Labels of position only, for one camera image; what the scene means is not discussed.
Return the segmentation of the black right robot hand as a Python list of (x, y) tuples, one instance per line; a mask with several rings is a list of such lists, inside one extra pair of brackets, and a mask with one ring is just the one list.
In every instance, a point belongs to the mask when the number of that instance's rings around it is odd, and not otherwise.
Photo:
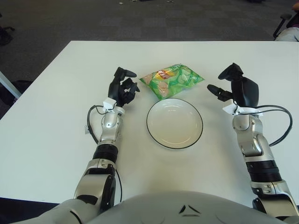
[(254, 81), (243, 76), (243, 71), (236, 63), (228, 66), (219, 76), (220, 80), (231, 83), (231, 91), (225, 91), (209, 84), (207, 89), (220, 101), (233, 100), (240, 107), (256, 107), (259, 101), (259, 87)]

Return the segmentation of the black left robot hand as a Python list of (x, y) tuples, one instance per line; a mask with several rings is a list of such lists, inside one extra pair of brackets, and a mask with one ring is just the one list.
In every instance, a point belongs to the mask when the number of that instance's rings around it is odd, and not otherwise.
[(123, 107), (135, 98), (135, 93), (140, 92), (137, 83), (132, 78), (137, 75), (129, 70), (118, 67), (114, 79), (109, 85), (108, 97), (116, 101), (116, 106)]

